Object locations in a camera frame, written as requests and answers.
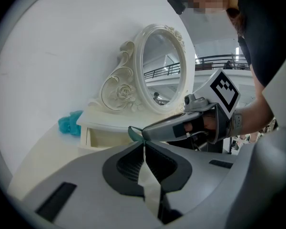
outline blue fabric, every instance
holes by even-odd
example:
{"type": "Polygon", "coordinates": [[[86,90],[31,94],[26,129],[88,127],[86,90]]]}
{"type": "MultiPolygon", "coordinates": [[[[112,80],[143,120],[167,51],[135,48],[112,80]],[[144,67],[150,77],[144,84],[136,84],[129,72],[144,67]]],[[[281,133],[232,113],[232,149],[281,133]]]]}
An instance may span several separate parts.
{"type": "Polygon", "coordinates": [[[76,124],[76,121],[81,116],[82,110],[71,112],[70,116],[63,117],[58,120],[60,132],[71,135],[81,136],[81,126],[76,124]]]}

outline teal cloth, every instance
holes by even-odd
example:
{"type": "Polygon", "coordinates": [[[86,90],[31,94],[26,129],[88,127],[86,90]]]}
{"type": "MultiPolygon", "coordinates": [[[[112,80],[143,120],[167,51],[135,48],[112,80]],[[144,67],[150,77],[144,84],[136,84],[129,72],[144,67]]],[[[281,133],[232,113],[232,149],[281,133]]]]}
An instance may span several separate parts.
{"type": "Polygon", "coordinates": [[[137,129],[139,131],[142,132],[142,129],[138,128],[138,127],[134,127],[134,126],[129,126],[128,127],[128,136],[134,141],[134,142],[139,142],[139,141],[144,141],[145,139],[140,136],[139,134],[137,134],[133,129],[137,129]]]}
{"type": "Polygon", "coordinates": [[[81,116],[82,110],[71,112],[70,116],[63,117],[58,120],[58,126],[61,133],[74,136],[81,136],[81,126],[76,124],[76,121],[81,116]]]}

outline hand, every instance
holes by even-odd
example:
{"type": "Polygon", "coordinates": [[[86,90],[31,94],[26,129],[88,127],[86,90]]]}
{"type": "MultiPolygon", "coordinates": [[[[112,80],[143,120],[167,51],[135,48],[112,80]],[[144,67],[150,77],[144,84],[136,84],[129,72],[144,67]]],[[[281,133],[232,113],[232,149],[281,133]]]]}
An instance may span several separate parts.
{"type": "MultiPolygon", "coordinates": [[[[216,121],[215,121],[215,116],[210,115],[210,114],[205,114],[203,116],[204,119],[204,128],[214,131],[216,130],[216,121]]],[[[184,124],[184,129],[186,132],[191,132],[193,129],[192,123],[188,122],[184,124]]]]}

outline bracelet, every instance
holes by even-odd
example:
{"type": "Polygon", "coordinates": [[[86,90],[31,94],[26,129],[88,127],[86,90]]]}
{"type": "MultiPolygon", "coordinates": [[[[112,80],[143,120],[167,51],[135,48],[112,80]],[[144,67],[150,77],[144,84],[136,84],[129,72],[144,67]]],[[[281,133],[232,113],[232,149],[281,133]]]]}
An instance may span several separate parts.
{"type": "Polygon", "coordinates": [[[231,117],[231,125],[230,125],[230,131],[228,136],[237,136],[241,134],[243,127],[243,117],[242,114],[235,110],[232,117],[231,117]]]}

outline ceiling light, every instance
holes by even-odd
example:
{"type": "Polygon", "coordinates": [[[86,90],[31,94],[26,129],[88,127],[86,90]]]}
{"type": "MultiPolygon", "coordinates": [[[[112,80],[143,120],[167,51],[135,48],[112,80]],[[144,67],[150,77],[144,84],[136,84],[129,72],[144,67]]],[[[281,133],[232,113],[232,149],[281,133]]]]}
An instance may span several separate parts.
{"type": "Polygon", "coordinates": [[[236,55],[239,55],[239,47],[237,47],[235,51],[236,51],[236,55]]]}
{"type": "Polygon", "coordinates": [[[199,59],[198,59],[196,53],[195,53],[195,59],[196,59],[196,63],[200,63],[200,61],[199,61],[199,59]]]}

